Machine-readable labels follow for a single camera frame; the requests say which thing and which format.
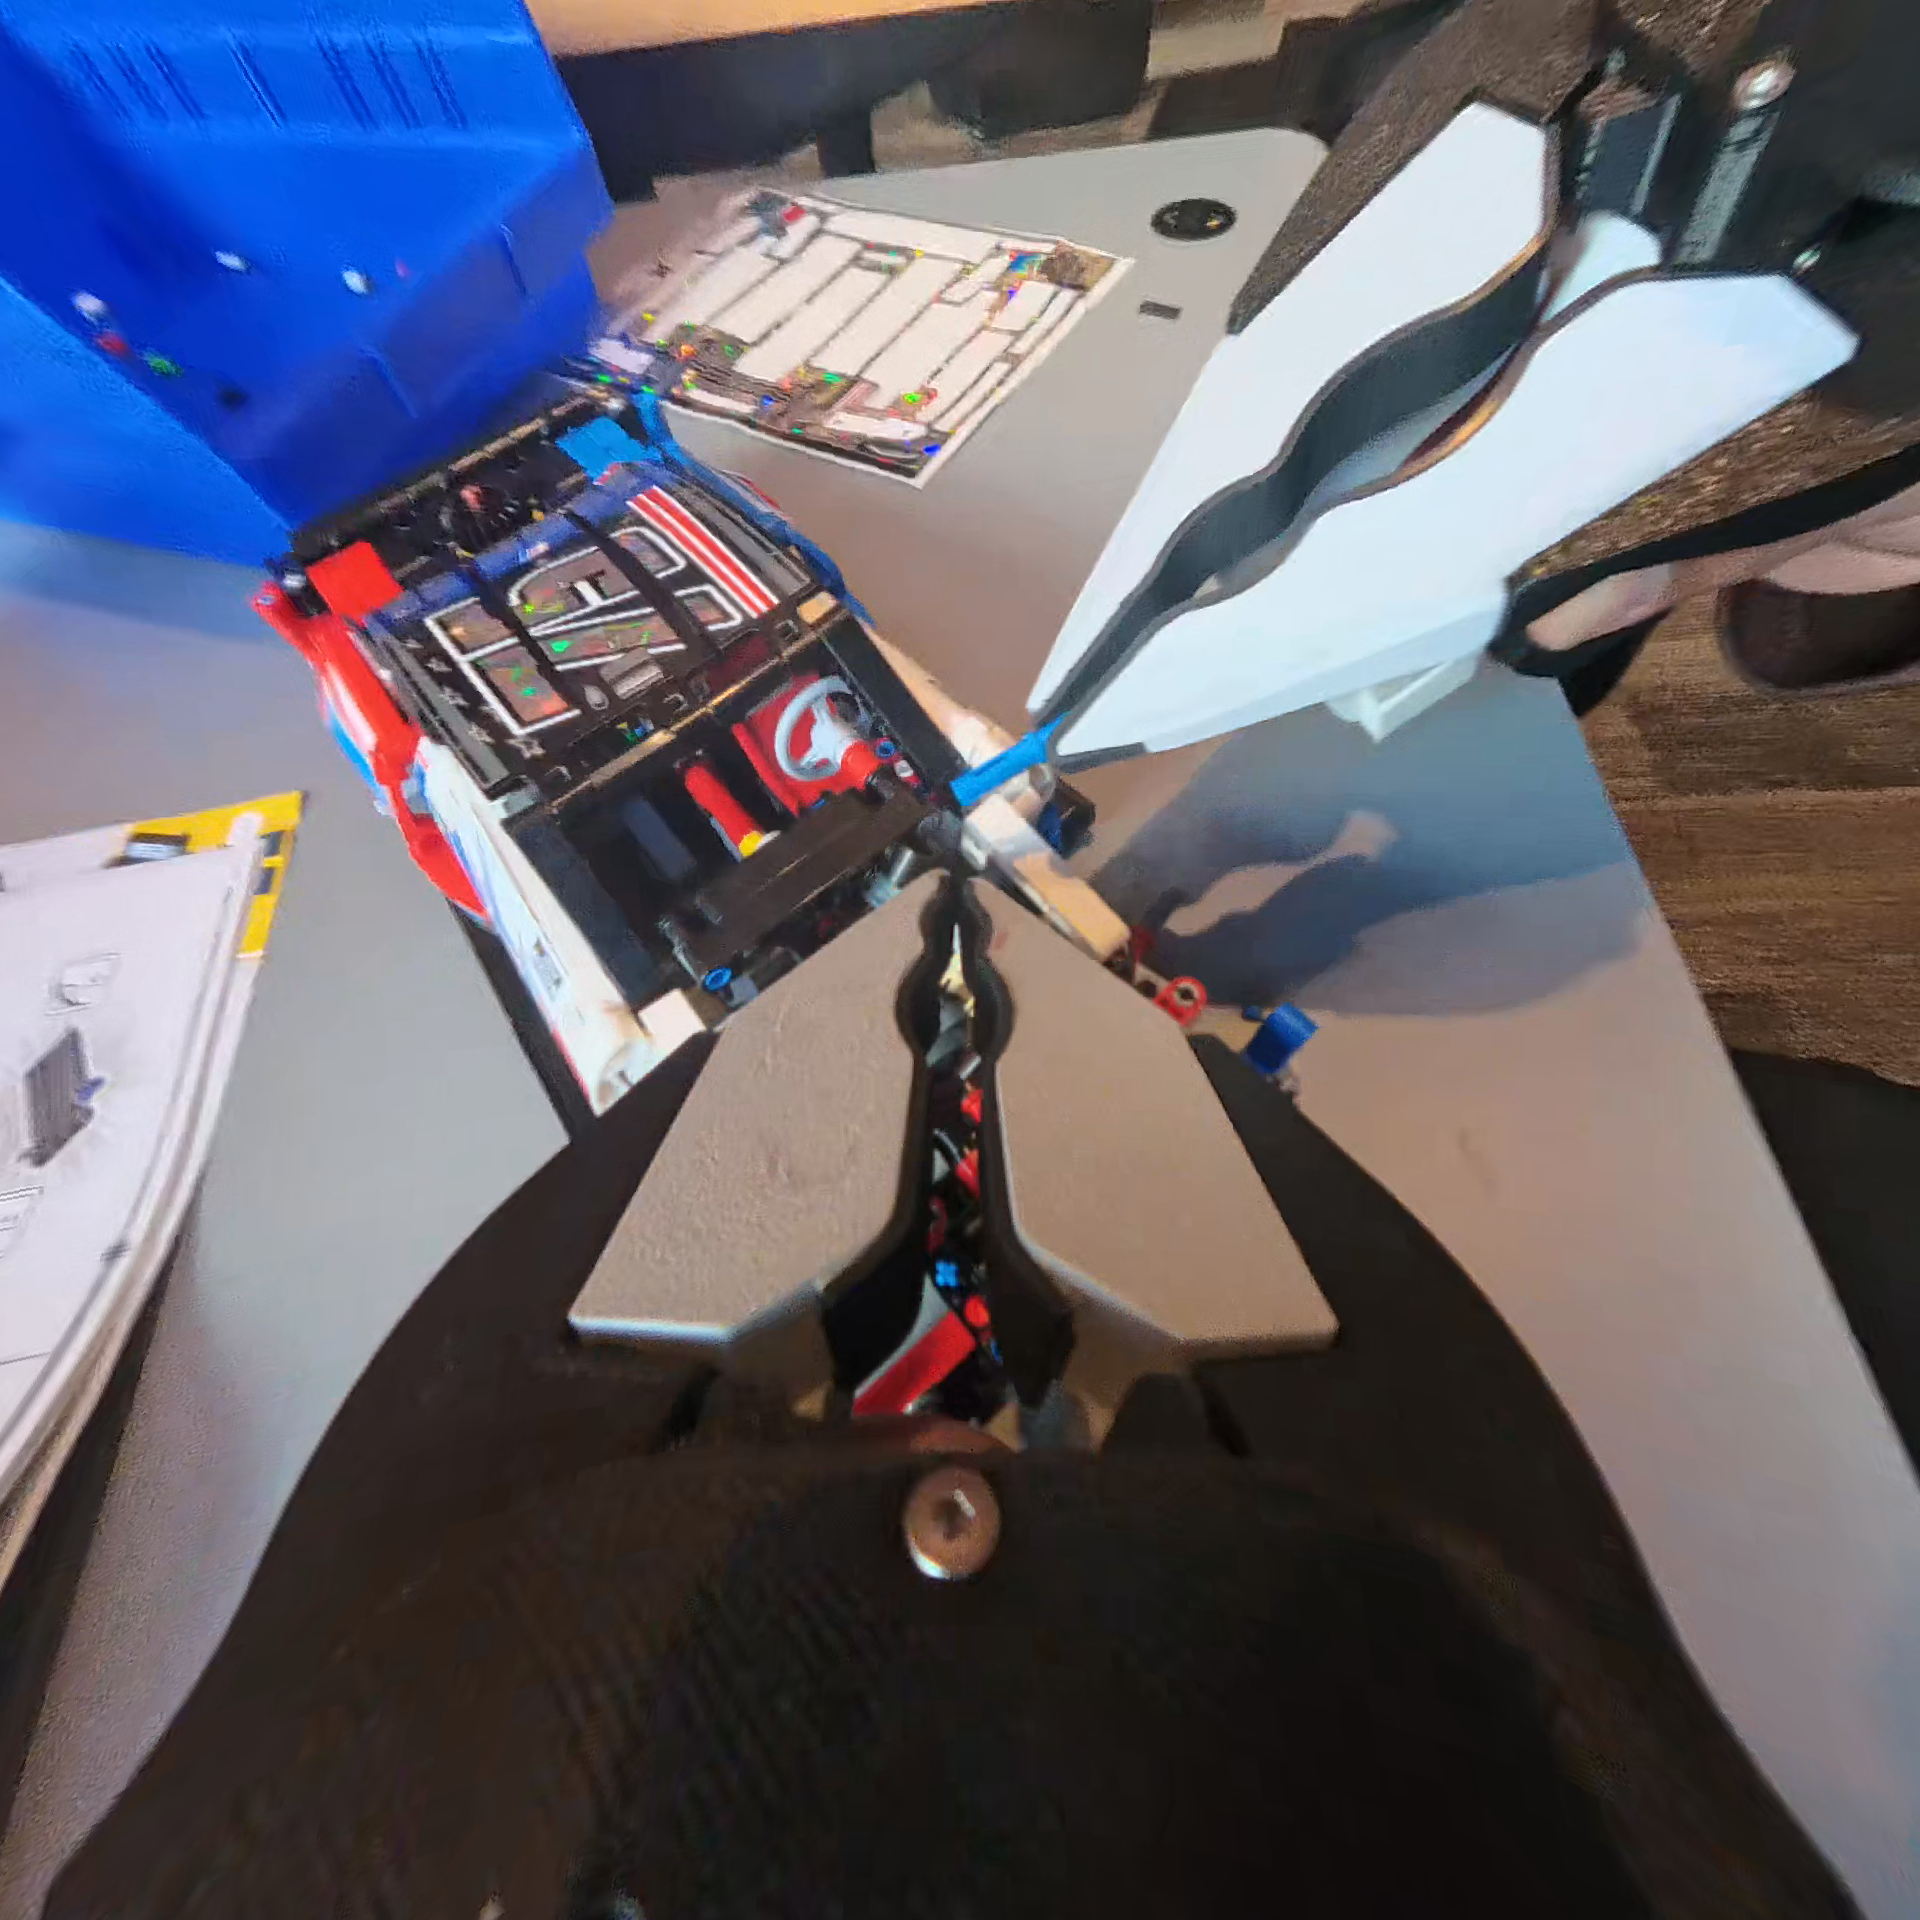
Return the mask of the toy brick race car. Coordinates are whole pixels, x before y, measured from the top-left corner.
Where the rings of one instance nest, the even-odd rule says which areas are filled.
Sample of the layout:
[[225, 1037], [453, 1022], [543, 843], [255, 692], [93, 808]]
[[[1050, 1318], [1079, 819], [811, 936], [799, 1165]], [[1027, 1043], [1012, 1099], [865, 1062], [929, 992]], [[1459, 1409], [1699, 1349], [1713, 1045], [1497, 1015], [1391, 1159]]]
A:
[[1209, 1007], [1071, 873], [1082, 796], [1047, 767], [956, 808], [948, 781], [1016, 740], [880, 640], [828, 558], [650, 399], [547, 404], [314, 524], [257, 607], [592, 1113], [663, 1067], [689, 1094], [733, 1015], [913, 880], [956, 877], [919, 1315], [853, 1396], [811, 1393], [975, 1423], [1016, 1406], [981, 1280], [961, 883], [1037, 913], [1187, 1037]]

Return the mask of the person's right hand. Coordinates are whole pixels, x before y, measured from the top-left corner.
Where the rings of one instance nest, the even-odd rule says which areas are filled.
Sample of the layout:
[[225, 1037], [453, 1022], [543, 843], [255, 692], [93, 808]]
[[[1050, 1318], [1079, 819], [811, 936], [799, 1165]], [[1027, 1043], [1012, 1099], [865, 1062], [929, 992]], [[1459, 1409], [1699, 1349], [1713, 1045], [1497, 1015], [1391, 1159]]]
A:
[[1787, 591], [1868, 595], [1917, 584], [1917, 487], [1810, 534], [1699, 560], [1634, 566], [1528, 623], [1549, 654], [1661, 617], [1691, 597], [1761, 581]]

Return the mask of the grey desk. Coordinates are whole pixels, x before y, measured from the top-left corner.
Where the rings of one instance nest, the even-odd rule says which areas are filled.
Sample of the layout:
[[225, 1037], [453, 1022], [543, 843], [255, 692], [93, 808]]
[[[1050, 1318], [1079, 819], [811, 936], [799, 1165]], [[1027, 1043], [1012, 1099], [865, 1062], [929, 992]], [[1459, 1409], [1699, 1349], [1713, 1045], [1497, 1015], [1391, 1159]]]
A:
[[[1258, 129], [829, 183], [1133, 268], [924, 489], [681, 433], [1012, 726], [1315, 157]], [[1237, 227], [1154, 236], [1184, 197]], [[23, 1771], [5, 1916], [40, 1910], [200, 1680], [387, 1332], [563, 1144], [255, 590], [255, 561], [5, 524], [7, 843], [309, 796]], [[1563, 696], [1489, 670], [1384, 744], [1298, 710], [1090, 789], [1112, 888], [1194, 900], [1203, 977], [1239, 961], [1319, 1019], [1308, 1116], [1543, 1366], [1697, 1667], [1860, 1907], [1916, 1916], [1914, 1470]]]

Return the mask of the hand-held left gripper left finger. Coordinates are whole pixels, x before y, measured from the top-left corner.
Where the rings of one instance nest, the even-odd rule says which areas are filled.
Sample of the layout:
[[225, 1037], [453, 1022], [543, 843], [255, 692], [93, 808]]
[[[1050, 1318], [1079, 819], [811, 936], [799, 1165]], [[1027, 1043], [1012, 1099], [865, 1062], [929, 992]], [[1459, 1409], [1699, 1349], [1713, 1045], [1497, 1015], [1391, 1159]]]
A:
[[794, 1401], [904, 1344], [956, 904], [947, 870], [913, 880], [720, 1028], [568, 1309], [581, 1341]]

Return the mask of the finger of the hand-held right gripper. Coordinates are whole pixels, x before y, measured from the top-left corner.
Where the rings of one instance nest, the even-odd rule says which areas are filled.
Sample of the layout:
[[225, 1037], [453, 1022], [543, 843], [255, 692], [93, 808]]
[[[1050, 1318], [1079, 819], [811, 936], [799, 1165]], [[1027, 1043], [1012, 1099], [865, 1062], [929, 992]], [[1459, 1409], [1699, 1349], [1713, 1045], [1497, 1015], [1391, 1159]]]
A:
[[1408, 456], [1531, 331], [1554, 134], [1467, 102], [1298, 269], [1248, 279], [1061, 627], [1037, 725], [1253, 725], [1477, 654], [1497, 588]]
[[1787, 275], [1605, 281], [1449, 449], [1324, 508], [1276, 564], [1161, 623], [1071, 708], [1057, 759], [1173, 752], [1480, 652], [1531, 558], [1856, 350]]

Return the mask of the open instruction booklet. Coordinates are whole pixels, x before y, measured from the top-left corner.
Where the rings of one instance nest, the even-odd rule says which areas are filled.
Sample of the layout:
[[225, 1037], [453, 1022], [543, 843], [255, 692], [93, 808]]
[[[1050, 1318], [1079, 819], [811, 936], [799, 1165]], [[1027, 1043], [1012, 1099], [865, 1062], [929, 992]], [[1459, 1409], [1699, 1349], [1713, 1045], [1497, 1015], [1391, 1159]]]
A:
[[84, 1422], [186, 1222], [305, 793], [2, 848], [2, 1491]]

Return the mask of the blue toy brick pin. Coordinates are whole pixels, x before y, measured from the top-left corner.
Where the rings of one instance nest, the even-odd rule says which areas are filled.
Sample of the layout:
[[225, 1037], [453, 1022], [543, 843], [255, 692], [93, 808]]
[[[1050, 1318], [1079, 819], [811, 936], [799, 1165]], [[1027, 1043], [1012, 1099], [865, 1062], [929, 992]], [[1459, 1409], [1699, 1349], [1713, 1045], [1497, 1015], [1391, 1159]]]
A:
[[1051, 766], [1051, 740], [1057, 732], [1057, 726], [1034, 729], [994, 757], [987, 757], [985, 761], [968, 767], [968, 772], [956, 775], [948, 781], [954, 807], [970, 811], [989, 796], [999, 793], [1004, 785], [1035, 772], [1042, 772], [1042, 776], [1050, 779], [1047, 767]]

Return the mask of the blue plastic bin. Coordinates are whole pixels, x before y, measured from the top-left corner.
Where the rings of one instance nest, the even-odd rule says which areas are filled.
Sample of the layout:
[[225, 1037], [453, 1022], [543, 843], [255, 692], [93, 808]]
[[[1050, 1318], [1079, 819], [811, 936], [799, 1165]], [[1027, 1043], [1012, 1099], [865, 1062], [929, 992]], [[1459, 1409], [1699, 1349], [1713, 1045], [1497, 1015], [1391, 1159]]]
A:
[[[7, 520], [257, 561], [465, 447], [584, 342], [613, 204], [513, 1], [5, 1]], [[191, 247], [407, 279], [365, 342], [183, 419], [57, 315]]]

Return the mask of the loose small brick pieces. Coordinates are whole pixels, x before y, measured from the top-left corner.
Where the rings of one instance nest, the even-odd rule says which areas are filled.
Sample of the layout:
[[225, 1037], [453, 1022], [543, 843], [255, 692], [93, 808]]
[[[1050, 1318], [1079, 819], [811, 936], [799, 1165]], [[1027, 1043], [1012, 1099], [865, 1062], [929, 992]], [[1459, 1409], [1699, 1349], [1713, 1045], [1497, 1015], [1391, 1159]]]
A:
[[353, 355], [384, 294], [404, 285], [357, 262], [191, 247], [169, 260], [89, 268], [55, 311], [107, 368], [175, 413], [227, 421]]

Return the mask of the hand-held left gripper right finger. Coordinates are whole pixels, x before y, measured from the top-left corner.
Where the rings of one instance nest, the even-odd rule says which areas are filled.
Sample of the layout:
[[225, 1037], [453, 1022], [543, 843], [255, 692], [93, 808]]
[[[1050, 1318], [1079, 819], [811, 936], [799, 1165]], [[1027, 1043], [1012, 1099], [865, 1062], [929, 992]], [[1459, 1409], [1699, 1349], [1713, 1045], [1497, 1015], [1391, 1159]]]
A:
[[961, 883], [981, 1280], [1027, 1423], [1099, 1440], [1152, 1376], [1329, 1352], [1338, 1311], [1184, 1031]]

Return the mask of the holographic sticker sheet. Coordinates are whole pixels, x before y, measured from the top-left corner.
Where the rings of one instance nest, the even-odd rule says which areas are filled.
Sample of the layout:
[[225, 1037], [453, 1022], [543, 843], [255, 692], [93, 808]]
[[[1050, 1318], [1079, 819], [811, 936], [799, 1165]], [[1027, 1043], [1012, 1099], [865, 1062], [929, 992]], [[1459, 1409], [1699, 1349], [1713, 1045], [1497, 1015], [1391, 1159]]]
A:
[[618, 283], [587, 364], [919, 489], [1132, 268], [1055, 233], [757, 183]]

